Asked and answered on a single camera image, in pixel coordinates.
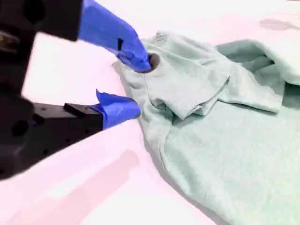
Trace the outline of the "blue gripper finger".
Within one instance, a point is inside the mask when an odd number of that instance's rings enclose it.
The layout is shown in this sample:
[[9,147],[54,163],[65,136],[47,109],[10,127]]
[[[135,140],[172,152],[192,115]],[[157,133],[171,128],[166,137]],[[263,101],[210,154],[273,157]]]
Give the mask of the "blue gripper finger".
[[39,31],[69,41],[82,40],[113,53],[136,72],[157,68],[160,58],[148,53],[135,29],[94,0],[44,0]]
[[35,104],[32,127],[32,159],[44,158],[96,133],[136,119],[139,105],[129,97],[96,92],[95,105]]

